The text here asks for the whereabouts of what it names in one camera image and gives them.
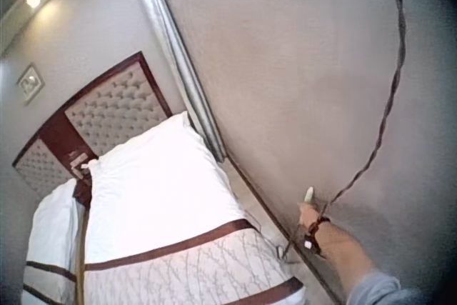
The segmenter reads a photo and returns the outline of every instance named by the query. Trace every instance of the human hand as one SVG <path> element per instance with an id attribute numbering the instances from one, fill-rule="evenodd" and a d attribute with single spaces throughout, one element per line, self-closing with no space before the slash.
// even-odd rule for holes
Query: human hand
<path id="1" fill-rule="evenodd" d="M 310 203 L 298 203 L 298 207 L 300 208 L 299 223 L 301 225 L 304 225 L 306 228 L 309 228 L 309 226 L 312 225 L 312 223 L 317 221 L 319 213 Z"/>

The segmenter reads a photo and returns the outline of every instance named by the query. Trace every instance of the white duvet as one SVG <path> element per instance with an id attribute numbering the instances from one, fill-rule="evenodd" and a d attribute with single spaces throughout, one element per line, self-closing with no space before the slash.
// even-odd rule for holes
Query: white duvet
<path id="1" fill-rule="evenodd" d="M 74 272 L 79 216 L 84 210 L 73 197 L 75 179 L 44 198 L 34 214 L 27 261 L 50 264 Z"/>
<path id="2" fill-rule="evenodd" d="M 186 112 L 90 161 L 89 168 L 86 264 L 168 246 L 245 218 Z"/>

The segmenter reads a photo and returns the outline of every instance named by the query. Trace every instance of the tufted headboard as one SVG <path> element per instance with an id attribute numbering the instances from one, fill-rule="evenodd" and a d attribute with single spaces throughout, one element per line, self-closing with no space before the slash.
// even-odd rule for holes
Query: tufted headboard
<path id="1" fill-rule="evenodd" d="M 168 118 L 138 61 L 100 83 L 65 115 L 99 156 Z"/>
<path id="2" fill-rule="evenodd" d="M 91 180 L 81 165 L 171 115 L 139 52 L 72 96 L 29 140 L 13 166 L 39 196 L 76 177 L 80 182 L 74 196 L 88 205 Z"/>

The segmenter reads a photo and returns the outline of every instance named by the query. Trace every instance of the ceiling light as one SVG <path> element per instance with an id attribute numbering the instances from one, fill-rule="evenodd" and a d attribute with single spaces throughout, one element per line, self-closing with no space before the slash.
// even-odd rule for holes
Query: ceiling light
<path id="1" fill-rule="evenodd" d="M 39 4 L 41 0 L 26 0 L 27 5 L 29 5 L 31 8 L 35 9 Z"/>

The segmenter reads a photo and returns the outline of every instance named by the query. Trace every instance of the framed picture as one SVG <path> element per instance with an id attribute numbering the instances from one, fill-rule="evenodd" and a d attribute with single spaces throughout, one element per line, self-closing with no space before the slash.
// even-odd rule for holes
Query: framed picture
<path id="1" fill-rule="evenodd" d="M 30 64 L 26 71 L 17 81 L 19 88 L 24 94 L 24 102 L 27 105 L 44 87 L 44 81 L 40 77 L 34 64 Z"/>

